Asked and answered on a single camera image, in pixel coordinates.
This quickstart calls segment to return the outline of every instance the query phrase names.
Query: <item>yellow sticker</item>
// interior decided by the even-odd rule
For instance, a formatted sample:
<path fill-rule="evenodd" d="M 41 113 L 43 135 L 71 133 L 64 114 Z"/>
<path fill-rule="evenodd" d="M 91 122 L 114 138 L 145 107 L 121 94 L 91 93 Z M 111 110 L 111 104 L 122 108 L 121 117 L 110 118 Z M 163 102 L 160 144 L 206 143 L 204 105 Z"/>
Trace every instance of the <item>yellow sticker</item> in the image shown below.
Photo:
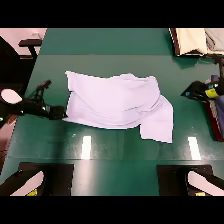
<path fill-rule="evenodd" d="M 26 196 L 37 196 L 37 189 L 34 189 L 33 191 L 31 191 L 29 194 L 27 194 Z"/>
<path fill-rule="evenodd" d="M 208 89 L 208 90 L 205 90 L 205 93 L 206 95 L 209 97 L 209 98 L 217 98 L 219 97 L 219 95 L 216 93 L 215 89 Z"/>
<path fill-rule="evenodd" d="M 198 193 L 195 193 L 196 196 L 205 196 L 205 192 L 198 192 Z"/>

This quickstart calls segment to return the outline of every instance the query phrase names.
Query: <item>black chair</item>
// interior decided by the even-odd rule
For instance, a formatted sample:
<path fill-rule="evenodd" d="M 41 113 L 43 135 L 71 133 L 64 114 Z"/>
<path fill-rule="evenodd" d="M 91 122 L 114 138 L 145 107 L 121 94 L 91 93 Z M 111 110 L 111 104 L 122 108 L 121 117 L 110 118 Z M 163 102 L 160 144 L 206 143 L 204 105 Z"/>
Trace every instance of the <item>black chair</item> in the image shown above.
<path fill-rule="evenodd" d="M 19 42 L 20 47 L 28 47 L 31 55 L 19 55 L 14 48 L 0 37 L 0 90 L 10 88 L 21 96 L 25 94 L 36 59 L 36 46 L 41 46 L 41 39 L 27 39 Z M 10 109 L 0 103 L 0 128 L 10 117 Z"/>

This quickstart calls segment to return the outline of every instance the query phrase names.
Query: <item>green table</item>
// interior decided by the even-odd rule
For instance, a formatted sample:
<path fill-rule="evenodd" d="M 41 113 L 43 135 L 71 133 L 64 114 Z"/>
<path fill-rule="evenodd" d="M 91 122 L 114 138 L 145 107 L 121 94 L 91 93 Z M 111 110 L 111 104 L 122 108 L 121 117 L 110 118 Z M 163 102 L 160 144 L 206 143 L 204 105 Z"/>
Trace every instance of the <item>green table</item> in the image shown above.
<path fill-rule="evenodd" d="M 83 36 L 76 35 L 77 30 Z M 105 130 L 26 115 L 18 118 L 0 181 L 22 161 L 74 163 L 72 195 L 158 195 L 157 164 L 211 164 L 214 173 L 224 178 L 224 143 L 213 141 L 203 105 L 180 96 L 192 81 L 218 74 L 218 67 L 209 60 L 173 57 L 167 29 L 98 31 L 103 43 L 91 39 L 95 29 L 48 29 L 26 94 L 51 79 L 45 101 L 66 106 L 67 70 L 100 77 L 128 72 L 138 77 L 153 75 L 174 108 L 173 143 L 142 140 L 138 127 Z M 142 47 L 144 38 L 138 32 L 153 38 L 144 40 Z M 122 33 L 127 39 L 135 37 L 135 47 L 129 48 L 133 39 L 122 45 Z M 88 161 L 81 160 L 84 136 L 92 139 Z M 196 137 L 200 161 L 192 161 L 188 137 Z"/>

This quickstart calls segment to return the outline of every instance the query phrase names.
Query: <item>blue cloth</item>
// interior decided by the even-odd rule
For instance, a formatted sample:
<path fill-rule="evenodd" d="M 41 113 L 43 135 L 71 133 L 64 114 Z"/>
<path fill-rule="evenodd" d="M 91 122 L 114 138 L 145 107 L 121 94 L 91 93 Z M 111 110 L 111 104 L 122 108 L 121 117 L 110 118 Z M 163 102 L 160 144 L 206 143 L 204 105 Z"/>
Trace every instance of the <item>blue cloth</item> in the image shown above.
<path fill-rule="evenodd" d="M 211 81 L 217 81 L 218 79 L 219 79 L 218 75 L 211 76 Z M 221 135 L 222 135 L 222 138 L 224 138 L 224 95 L 220 96 L 219 98 L 215 100 L 215 106 L 216 106 Z"/>

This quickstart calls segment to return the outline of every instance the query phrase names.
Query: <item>white t-shirt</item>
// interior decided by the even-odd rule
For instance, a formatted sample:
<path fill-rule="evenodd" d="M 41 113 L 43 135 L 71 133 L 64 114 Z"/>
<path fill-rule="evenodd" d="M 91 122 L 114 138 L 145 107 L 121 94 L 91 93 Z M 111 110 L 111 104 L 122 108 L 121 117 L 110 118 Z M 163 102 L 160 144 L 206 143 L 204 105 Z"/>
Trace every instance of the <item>white t-shirt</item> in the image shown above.
<path fill-rule="evenodd" d="M 140 125 L 142 139 L 172 143 L 173 108 L 160 95 L 155 77 L 65 74 L 71 91 L 65 121 L 106 129 Z"/>

